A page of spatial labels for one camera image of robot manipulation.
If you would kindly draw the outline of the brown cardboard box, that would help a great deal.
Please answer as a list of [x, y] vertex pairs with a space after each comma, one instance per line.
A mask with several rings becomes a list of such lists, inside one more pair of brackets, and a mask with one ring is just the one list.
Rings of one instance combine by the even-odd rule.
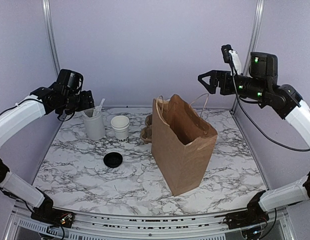
[[199, 187], [217, 136], [179, 95], [153, 100], [151, 153], [174, 196]]

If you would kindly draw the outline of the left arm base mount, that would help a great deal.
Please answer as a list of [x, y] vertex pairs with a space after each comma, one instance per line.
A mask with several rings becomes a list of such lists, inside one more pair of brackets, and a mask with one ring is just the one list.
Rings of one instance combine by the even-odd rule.
[[33, 207], [31, 218], [43, 223], [71, 228], [74, 221], [74, 213], [54, 208], [53, 200], [47, 195], [44, 195], [44, 197], [44, 201], [39, 207]]

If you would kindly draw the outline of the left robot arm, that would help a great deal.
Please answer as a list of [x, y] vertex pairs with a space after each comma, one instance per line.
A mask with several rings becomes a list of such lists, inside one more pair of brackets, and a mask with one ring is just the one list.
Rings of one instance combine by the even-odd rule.
[[[83, 81], [82, 74], [62, 69], [49, 87], [39, 87], [20, 103], [0, 113], [0, 148], [20, 130], [51, 112], [60, 119], [63, 115], [72, 117], [76, 112], [94, 107], [92, 92], [82, 89]], [[1, 158], [0, 189], [31, 205], [46, 222], [52, 223], [58, 218], [52, 199], [12, 173]]]

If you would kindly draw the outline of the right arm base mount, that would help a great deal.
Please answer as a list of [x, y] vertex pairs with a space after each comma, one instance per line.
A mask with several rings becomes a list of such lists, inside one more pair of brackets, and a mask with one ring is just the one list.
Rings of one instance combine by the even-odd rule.
[[225, 215], [223, 223], [228, 225], [228, 228], [236, 229], [259, 224], [269, 220], [268, 213], [262, 210], [259, 205], [260, 198], [266, 190], [258, 192], [247, 204], [246, 210], [232, 212]]

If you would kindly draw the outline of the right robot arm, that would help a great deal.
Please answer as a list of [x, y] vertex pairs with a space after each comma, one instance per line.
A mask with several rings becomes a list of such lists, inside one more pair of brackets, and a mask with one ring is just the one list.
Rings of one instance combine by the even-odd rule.
[[[216, 89], [220, 88], [221, 95], [252, 99], [260, 108], [270, 106], [301, 135], [308, 145], [306, 151], [310, 152], [310, 107], [291, 85], [277, 84], [277, 56], [251, 52], [249, 76], [244, 76], [237, 53], [225, 48], [222, 52], [231, 70], [211, 70], [200, 74], [198, 81], [210, 94], [215, 94]], [[253, 224], [262, 213], [307, 200], [310, 201], [310, 172], [293, 183], [257, 193], [248, 203], [242, 219], [247, 224]]]

